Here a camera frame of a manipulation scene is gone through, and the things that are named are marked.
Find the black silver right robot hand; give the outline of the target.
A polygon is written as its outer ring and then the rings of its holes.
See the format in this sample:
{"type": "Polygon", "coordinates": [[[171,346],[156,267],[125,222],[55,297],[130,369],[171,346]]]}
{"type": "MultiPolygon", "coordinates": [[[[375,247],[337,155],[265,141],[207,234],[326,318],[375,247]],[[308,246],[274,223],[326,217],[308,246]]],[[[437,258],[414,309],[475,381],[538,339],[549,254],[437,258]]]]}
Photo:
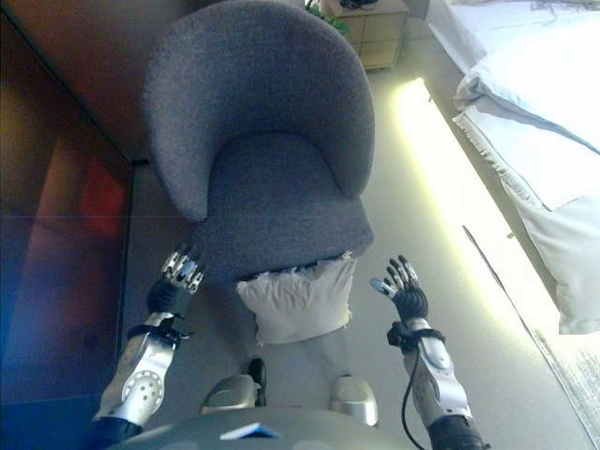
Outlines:
{"type": "Polygon", "coordinates": [[[369,285],[392,301],[403,322],[425,320],[428,317],[428,299],[409,260],[402,255],[390,258],[385,271],[386,277],[373,277],[369,285]]]}

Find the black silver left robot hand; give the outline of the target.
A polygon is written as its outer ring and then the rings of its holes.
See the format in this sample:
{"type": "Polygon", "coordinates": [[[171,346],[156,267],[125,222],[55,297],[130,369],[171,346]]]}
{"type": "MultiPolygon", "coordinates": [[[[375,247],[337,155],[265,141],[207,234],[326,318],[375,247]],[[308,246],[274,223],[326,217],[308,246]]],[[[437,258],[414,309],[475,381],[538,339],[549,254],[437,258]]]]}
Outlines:
{"type": "Polygon", "coordinates": [[[153,284],[147,306],[150,313],[184,317],[192,297],[206,275],[203,253],[193,245],[180,244],[165,260],[153,284]]]}

